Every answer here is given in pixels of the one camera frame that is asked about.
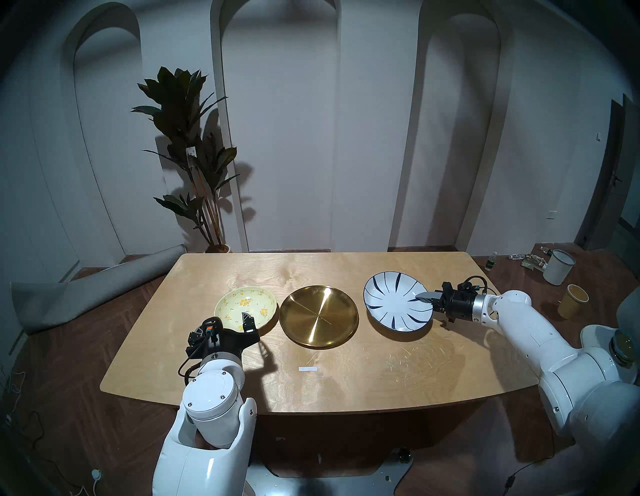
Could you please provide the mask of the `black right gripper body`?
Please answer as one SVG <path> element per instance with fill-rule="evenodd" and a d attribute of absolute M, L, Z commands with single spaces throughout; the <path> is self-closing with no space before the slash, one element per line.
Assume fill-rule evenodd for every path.
<path fill-rule="evenodd" d="M 471 322 L 474 320 L 475 300 L 476 288 L 470 281 L 459 283 L 455 288 L 452 283 L 444 281 L 440 297 L 433 300 L 433 311 L 444 314 L 451 323 L 456 319 Z"/>

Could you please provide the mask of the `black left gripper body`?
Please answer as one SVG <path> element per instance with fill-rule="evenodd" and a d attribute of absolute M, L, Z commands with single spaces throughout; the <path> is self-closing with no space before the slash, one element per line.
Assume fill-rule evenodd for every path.
<path fill-rule="evenodd" d="M 227 328 L 222 331 L 202 331 L 201 323 L 187 338 L 186 354 L 190 359 L 204 359 L 213 353 L 230 353 L 242 359 L 243 351 L 259 341 L 258 331 L 244 333 Z"/>

